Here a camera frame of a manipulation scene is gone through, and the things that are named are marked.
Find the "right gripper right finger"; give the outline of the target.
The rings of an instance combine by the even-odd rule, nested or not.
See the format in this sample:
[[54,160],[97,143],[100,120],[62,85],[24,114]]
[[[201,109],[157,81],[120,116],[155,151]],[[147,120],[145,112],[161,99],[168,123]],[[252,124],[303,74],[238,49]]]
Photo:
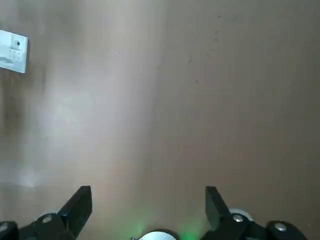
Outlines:
[[253,221],[246,212],[232,212],[214,186],[205,188],[205,213],[210,230],[206,240],[305,240],[293,224],[273,220],[266,226]]

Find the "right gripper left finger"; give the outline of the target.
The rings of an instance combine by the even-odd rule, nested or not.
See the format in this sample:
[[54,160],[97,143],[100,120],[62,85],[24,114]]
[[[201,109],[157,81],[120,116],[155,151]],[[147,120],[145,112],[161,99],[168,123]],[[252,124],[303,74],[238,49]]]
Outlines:
[[81,186],[56,213],[47,213],[23,227],[14,221],[0,223],[2,240],[75,240],[93,211],[92,189]]

